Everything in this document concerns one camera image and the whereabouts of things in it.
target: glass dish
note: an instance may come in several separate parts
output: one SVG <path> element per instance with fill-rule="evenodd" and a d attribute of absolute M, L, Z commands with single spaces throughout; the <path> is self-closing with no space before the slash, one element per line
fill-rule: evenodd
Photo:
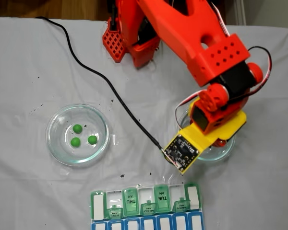
<path fill-rule="evenodd" d="M 73 131 L 73 126 L 80 124 L 80 134 Z M 97 143 L 91 145 L 87 139 L 95 135 Z M 71 145 L 72 138 L 79 138 L 79 147 Z M 104 153 L 110 138 L 109 126 L 103 114 L 87 104 L 68 105 L 49 121 L 46 130 L 46 142 L 53 157 L 69 166 L 85 166 L 95 162 Z"/>
<path fill-rule="evenodd" d="M 178 122 L 182 128 L 190 124 L 188 110 L 183 113 Z M 235 139 L 236 137 L 233 136 L 223 147 L 211 146 L 210 148 L 207 148 L 202 152 L 197 160 L 213 163 L 227 158 L 235 145 Z"/>

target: white tablecloth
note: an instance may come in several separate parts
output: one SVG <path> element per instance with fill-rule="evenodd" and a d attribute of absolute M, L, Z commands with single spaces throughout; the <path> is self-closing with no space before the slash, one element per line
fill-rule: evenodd
<path fill-rule="evenodd" d="M 70 33 L 79 59 L 105 74 L 166 145 L 177 131 L 174 107 L 198 90 L 185 64 L 165 44 L 140 70 L 129 54 L 114 63 L 102 46 L 105 22 L 58 22 Z M 273 72 L 245 106 L 248 123 L 229 160 L 193 166 L 181 176 L 108 85 L 73 60 L 61 29 L 37 19 L 0 18 L 0 230 L 88 230 L 95 189 L 187 181 L 202 188 L 207 230 L 288 230 L 288 29 L 229 30 L 247 47 L 268 48 Z M 266 69 L 265 54 L 252 54 Z M 86 169 L 56 162 L 45 143 L 50 117 L 72 103 L 102 111 L 113 134 L 103 159 Z"/>

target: wooden floor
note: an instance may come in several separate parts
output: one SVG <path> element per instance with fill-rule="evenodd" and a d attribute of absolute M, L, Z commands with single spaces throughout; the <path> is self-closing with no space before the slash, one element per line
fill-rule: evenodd
<path fill-rule="evenodd" d="M 224 17 L 224 0 L 215 0 Z M 107 20 L 107 0 L 0 0 L 0 17 Z"/>

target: green ball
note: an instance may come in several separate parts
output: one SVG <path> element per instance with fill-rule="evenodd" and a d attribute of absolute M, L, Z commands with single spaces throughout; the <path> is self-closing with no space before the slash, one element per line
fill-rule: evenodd
<path fill-rule="evenodd" d="M 74 126 L 72 127 L 72 129 L 73 129 L 73 131 L 74 131 L 75 133 L 78 133 L 78 134 L 82 132 L 82 126 L 79 125 L 79 124 L 74 125 Z"/>
<path fill-rule="evenodd" d="M 91 145 L 95 145 L 97 143 L 97 137 L 96 136 L 89 136 L 87 139 L 88 143 Z"/>
<path fill-rule="evenodd" d="M 79 147 L 80 146 L 80 139 L 79 138 L 73 138 L 71 140 L 71 145 L 74 147 Z"/>

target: pill organizer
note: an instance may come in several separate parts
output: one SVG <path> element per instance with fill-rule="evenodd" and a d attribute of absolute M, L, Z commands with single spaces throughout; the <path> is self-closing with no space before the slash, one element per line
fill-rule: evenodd
<path fill-rule="evenodd" d="M 204 230 L 198 184 L 91 193 L 92 230 Z"/>

